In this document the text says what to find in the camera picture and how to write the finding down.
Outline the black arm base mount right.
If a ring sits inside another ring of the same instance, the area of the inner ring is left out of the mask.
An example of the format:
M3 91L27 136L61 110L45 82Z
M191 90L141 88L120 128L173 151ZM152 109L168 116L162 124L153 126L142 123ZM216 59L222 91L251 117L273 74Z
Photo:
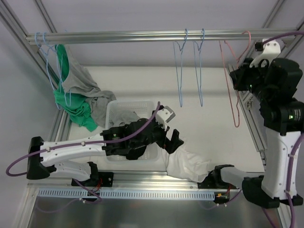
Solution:
M221 180L215 180L211 176L207 176L203 182L197 183L197 186L198 189L228 189L228 187L233 190L238 189L236 186L230 183Z

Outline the blue hanger of grey top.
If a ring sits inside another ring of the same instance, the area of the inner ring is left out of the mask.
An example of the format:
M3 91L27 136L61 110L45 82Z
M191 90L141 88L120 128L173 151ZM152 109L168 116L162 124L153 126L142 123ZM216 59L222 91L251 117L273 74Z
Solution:
M205 29L201 30L200 43L193 41L193 54L194 54L194 68L195 68L195 77L197 83L197 90L199 96L199 104L203 107L203 92L202 92L202 45L205 40Z

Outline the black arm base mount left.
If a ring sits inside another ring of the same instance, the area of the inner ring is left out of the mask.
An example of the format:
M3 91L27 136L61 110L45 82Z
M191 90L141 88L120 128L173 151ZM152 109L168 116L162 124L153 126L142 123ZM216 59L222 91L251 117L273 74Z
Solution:
M85 175L78 179L78 182L88 188L112 187L114 179L113 172L97 172L91 175Z

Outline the black tank top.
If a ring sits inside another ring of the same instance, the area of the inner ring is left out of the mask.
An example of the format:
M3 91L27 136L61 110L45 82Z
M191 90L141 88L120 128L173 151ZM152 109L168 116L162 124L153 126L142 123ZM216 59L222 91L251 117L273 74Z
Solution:
M125 157L126 157L127 160L131 160L131 161L137 160L138 158L143 156L143 154L145 153L146 148L147 147L145 146L145 147L141 147L141 148L138 148L138 149L130 150Z

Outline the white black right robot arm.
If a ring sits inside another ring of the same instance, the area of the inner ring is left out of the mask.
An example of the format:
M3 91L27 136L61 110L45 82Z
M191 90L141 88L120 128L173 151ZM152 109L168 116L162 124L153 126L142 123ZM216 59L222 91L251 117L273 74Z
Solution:
M209 173L213 185L239 188L247 201L265 209L303 205L295 175L304 137L304 104L294 97L302 70L286 58L262 59L256 66L247 58L229 75L237 91L250 92L260 103L267 139L266 170L251 177L231 164L218 165Z

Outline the white tank top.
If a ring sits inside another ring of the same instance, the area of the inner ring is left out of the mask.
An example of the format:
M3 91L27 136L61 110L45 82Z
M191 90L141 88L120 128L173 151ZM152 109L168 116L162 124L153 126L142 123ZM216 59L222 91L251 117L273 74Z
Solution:
M168 176L196 183L203 182L208 176L211 160L187 151L184 146L179 147L172 154L163 150L162 158Z

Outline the blue wire hanger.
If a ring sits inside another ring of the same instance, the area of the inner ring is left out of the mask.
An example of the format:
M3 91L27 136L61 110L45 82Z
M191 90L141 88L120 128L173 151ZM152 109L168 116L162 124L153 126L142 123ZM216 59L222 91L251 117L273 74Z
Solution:
M176 80L177 80L180 107L183 107L183 96L182 96L183 51L184 51L184 47L187 42L187 39L188 39L188 30L185 29L185 36L183 38L183 43L180 44L178 41L173 42L173 54L174 54Z

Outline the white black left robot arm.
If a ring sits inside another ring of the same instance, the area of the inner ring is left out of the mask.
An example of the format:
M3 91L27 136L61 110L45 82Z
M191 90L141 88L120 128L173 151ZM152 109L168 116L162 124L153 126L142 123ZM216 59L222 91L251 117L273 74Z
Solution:
M97 165L91 161L78 164L73 159L119 155L128 160L137 160L147 146L154 143L172 154L184 141L180 139L178 130L173 130L170 139L166 136L167 132L163 124L156 120L141 118L81 140L46 142L36 136L30 141L26 177L29 180L41 180L52 173L65 174L93 186L99 180Z

